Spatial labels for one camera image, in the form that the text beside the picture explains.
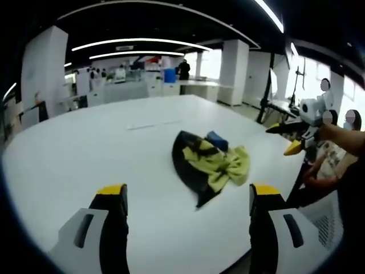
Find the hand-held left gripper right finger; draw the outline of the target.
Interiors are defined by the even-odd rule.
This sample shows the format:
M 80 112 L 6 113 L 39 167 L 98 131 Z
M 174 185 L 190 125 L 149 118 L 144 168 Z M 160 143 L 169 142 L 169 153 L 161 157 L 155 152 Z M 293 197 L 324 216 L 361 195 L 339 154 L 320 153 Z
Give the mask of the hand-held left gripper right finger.
M 318 239 L 318 228 L 280 192 L 251 184 L 249 202 L 250 273 L 314 273 L 329 252 Z

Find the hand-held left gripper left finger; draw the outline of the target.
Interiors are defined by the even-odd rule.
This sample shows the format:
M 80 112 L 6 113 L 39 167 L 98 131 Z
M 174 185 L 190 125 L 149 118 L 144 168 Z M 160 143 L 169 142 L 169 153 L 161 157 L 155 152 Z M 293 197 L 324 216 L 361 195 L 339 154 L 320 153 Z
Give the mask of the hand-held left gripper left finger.
M 48 253 L 64 273 L 129 273 L 127 185 L 104 187 L 59 230 Z

